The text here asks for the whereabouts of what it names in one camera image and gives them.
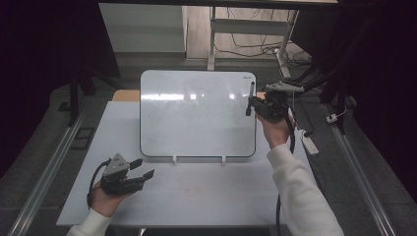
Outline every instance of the whiteboard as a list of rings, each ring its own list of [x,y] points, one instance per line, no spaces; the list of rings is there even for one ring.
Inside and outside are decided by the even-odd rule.
[[[251,156],[255,112],[246,116],[247,72],[145,71],[140,147],[146,156]]]

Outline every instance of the person's left hand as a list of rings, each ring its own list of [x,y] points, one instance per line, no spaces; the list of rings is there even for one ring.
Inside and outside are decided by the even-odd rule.
[[[111,217],[116,209],[119,207],[120,203],[125,200],[127,197],[133,195],[135,193],[122,195],[122,196],[111,196],[107,195],[101,188],[100,182],[98,181],[95,183],[92,191],[92,204],[91,208],[93,208],[99,214]]]

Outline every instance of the wall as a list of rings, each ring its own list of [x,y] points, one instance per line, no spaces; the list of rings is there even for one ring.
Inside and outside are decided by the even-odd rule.
[[[114,52],[185,52],[183,7],[99,4]]]

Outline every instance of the aluminum rail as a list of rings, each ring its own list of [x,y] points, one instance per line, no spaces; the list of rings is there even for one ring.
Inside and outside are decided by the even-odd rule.
[[[53,152],[51,158],[43,169],[42,174],[33,187],[30,196],[28,197],[25,205],[23,206],[19,216],[16,218],[15,223],[10,229],[8,236],[23,236],[26,235],[49,187],[54,180],[62,161],[70,148],[71,142],[77,134],[85,116],[86,111],[91,106],[91,97],[85,97],[81,104],[81,112],[78,119],[74,122],[72,127],[68,127],[65,131],[64,137],[61,139],[56,150]]]
[[[323,105],[324,113],[329,115],[328,108]],[[368,178],[362,169],[362,166],[353,151],[352,146],[344,135],[342,135],[339,129],[335,125],[331,125],[332,131],[336,140],[343,152],[344,157],[346,158],[347,164],[352,171],[353,176],[356,179],[359,189],[362,192],[362,195],[365,199],[365,202],[368,204],[371,214],[377,223],[378,228],[380,229],[381,235],[384,236],[394,236],[396,235],[392,224],[387,217],[387,213],[384,210],[383,205],[381,204],[380,199],[372,188],[371,184],[368,181]]]

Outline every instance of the gray floor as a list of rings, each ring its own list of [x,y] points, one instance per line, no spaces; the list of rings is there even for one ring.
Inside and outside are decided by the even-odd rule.
[[[226,43],[220,44],[221,41],[219,40],[219,45],[226,47]],[[229,46],[233,47],[230,40],[228,43]],[[242,43],[255,43],[255,41],[244,41]],[[205,58],[207,55],[205,51],[198,52],[196,50],[193,53],[195,53],[193,56],[195,58]],[[257,77],[257,90],[260,90],[265,84],[277,82],[280,78],[274,60],[268,60],[268,58],[262,61],[225,60],[221,57],[228,58],[229,55],[216,54],[216,56],[219,60],[216,61],[215,70],[252,72]],[[117,79],[117,82],[126,89],[139,89],[140,74],[145,70],[205,70],[207,67],[207,61],[205,60],[138,58],[126,54],[118,55],[118,63],[122,77]],[[294,77],[297,77],[305,69],[305,67],[290,68],[290,71]],[[97,93],[92,98],[91,109],[88,110],[81,128],[97,128],[106,103],[115,91],[114,88],[100,80],[94,80],[94,83],[97,86]],[[331,127],[325,121],[325,113],[318,100],[319,90],[320,88],[312,90],[294,101],[300,128],[312,129],[307,117],[310,117],[315,128],[312,140],[320,153],[310,157],[312,168],[315,170],[318,182],[324,187],[328,202],[335,212],[345,235],[381,235],[346,164]],[[68,86],[58,88],[51,94],[50,107],[42,122],[16,162],[0,180],[0,235],[6,235],[9,232],[32,187],[63,137],[67,129],[69,113],[59,112],[58,108],[62,102],[68,101]],[[384,158],[357,127],[352,118],[352,107],[347,110],[345,118],[346,136],[353,145],[373,188],[384,205],[397,235],[417,235],[416,204],[404,190]],[[55,223],[87,154],[88,149],[83,149],[83,146],[87,144],[86,141],[72,142],[73,148],[66,154],[64,162],[31,223],[27,235],[65,235],[68,231],[67,228],[58,227]],[[283,228],[283,235],[290,235],[285,227]]]

